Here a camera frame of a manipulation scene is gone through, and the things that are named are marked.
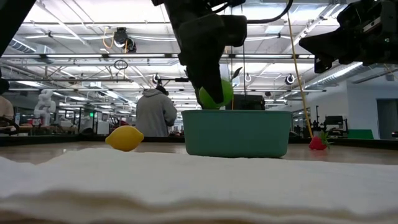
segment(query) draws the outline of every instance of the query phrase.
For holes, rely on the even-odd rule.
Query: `gray hoodie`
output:
[[[136,128],[145,137],[167,137],[168,126],[177,119],[172,100],[159,90],[144,91],[137,103]]]

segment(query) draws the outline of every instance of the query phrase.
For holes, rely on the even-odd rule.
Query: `plastic bowl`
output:
[[[282,157],[287,152],[288,111],[183,111],[187,152],[212,157]]]

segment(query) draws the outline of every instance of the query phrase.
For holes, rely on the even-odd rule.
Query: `hood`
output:
[[[153,90],[146,90],[142,94],[146,97],[151,97],[151,96],[156,96],[156,95],[163,94],[163,93],[159,90],[153,89]]]

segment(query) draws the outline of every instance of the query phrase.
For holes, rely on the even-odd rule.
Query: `strawberry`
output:
[[[321,132],[321,137],[314,136],[309,145],[312,150],[325,150],[326,148],[330,148],[330,143],[328,142],[328,134]]]

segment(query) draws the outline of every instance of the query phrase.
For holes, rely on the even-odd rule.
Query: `person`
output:
[[[168,126],[173,126],[177,119],[177,109],[167,97],[168,91],[162,86],[143,92],[136,110],[136,128],[145,137],[167,137]]]
[[[7,119],[14,118],[14,108],[12,103],[5,99],[2,94],[7,92],[10,84],[7,80],[0,78],[0,117],[5,117]]]

